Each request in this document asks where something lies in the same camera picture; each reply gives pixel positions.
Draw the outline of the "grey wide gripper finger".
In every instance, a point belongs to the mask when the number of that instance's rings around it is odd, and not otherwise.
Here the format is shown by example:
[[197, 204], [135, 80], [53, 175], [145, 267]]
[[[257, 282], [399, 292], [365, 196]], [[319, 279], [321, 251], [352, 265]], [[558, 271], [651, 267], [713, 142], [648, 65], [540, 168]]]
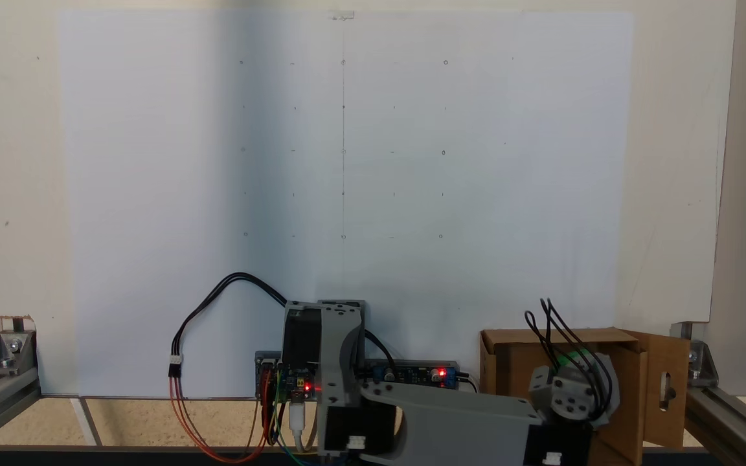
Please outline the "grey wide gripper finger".
[[595, 356], [599, 359], [599, 363], [595, 362], [595, 371], [601, 376], [603, 389], [605, 390], [605, 395], [601, 398], [601, 401], [605, 401], [605, 409], [597, 419], [590, 422], [590, 425], [592, 427], [603, 427], [612, 421], [614, 413], [618, 410], [620, 386], [612, 359], [603, 353], [595, 353]]

